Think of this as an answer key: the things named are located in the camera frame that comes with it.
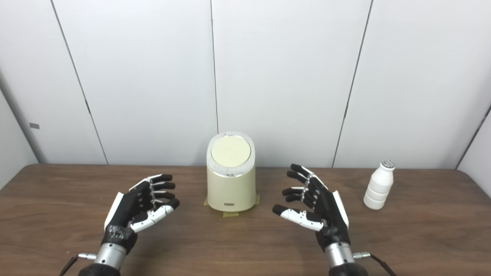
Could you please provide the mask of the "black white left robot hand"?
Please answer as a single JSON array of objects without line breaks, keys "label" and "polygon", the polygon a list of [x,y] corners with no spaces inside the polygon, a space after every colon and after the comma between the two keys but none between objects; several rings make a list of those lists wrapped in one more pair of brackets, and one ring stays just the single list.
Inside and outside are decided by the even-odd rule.
[{"label": "black white left robot hand", "polygon": [[158,223],[175,211],[180,201],[169,192],[176,185],[170,174],[146,177],[127,193],[118,192],[104,222],[101,244],[121,246],[128,255],[137,242],[138,233]]}]

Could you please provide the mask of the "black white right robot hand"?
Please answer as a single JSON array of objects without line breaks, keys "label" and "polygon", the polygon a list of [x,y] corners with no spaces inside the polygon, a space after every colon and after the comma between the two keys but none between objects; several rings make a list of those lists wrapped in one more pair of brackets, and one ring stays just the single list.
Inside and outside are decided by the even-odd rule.
[{"label": "black white right robot hand", "polygon": [[287,176],[300,181],[303,187],[289,187],[282,191],[286,202],[299,201],[308,210],[288,208],[276,204],[276,215],[301,227],[316,232],[322,250],[333,243],[351,244],[349,219],[338,191],[331,191],[314,172],[299,164],[291,164]]}]

